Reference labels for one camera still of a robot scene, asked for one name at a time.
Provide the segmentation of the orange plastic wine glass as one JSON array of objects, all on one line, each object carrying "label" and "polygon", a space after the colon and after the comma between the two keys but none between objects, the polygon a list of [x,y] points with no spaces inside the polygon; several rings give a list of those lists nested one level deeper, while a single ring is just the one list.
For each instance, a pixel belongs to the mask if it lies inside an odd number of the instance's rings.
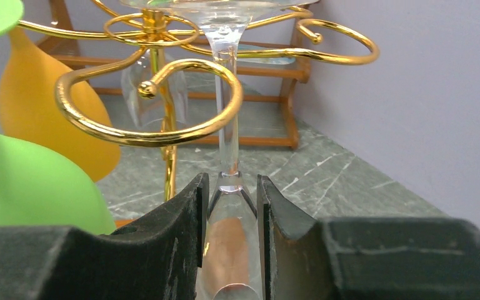
[{"label": "orange plastic wine glass", "polygon": [[118,165],[117,144],[82,132],[56,106],[56,79],[70,68],[39,49],[20,27],[8,33],[10,58],[0,79],[0,125],[4,134],[27,140],[76,163],[93,181]]}]

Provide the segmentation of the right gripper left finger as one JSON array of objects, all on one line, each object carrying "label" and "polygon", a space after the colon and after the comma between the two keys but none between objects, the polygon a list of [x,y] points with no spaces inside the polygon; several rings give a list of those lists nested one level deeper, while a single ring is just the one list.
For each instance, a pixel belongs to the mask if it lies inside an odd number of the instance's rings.
[{"label": "right gripper left finger", "polygon": [[0,227],[0,299],[194,299],[209,176],[111,234]]}]

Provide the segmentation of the green plastic wine glass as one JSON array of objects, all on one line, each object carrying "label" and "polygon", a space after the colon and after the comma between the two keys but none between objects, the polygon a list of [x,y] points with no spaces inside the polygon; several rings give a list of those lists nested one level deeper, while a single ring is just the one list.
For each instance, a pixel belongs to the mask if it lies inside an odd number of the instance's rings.
[{"label": "green plastic wine glass", "polygon": [[[21,1],[0,1],[0,36],[18,26]],[[116,228],[93,181],[42,145],[0,133],[0,226],[73,225],[94,234]]]}]

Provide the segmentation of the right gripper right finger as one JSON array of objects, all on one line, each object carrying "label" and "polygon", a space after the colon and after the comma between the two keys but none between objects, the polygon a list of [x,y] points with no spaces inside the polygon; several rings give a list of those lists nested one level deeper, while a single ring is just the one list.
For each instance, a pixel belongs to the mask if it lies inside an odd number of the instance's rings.
[{"label": "right gripper right finger", "polygon": [[264,299],[480,299],[480,230],[451,217],[315,219],[257,178]]}]

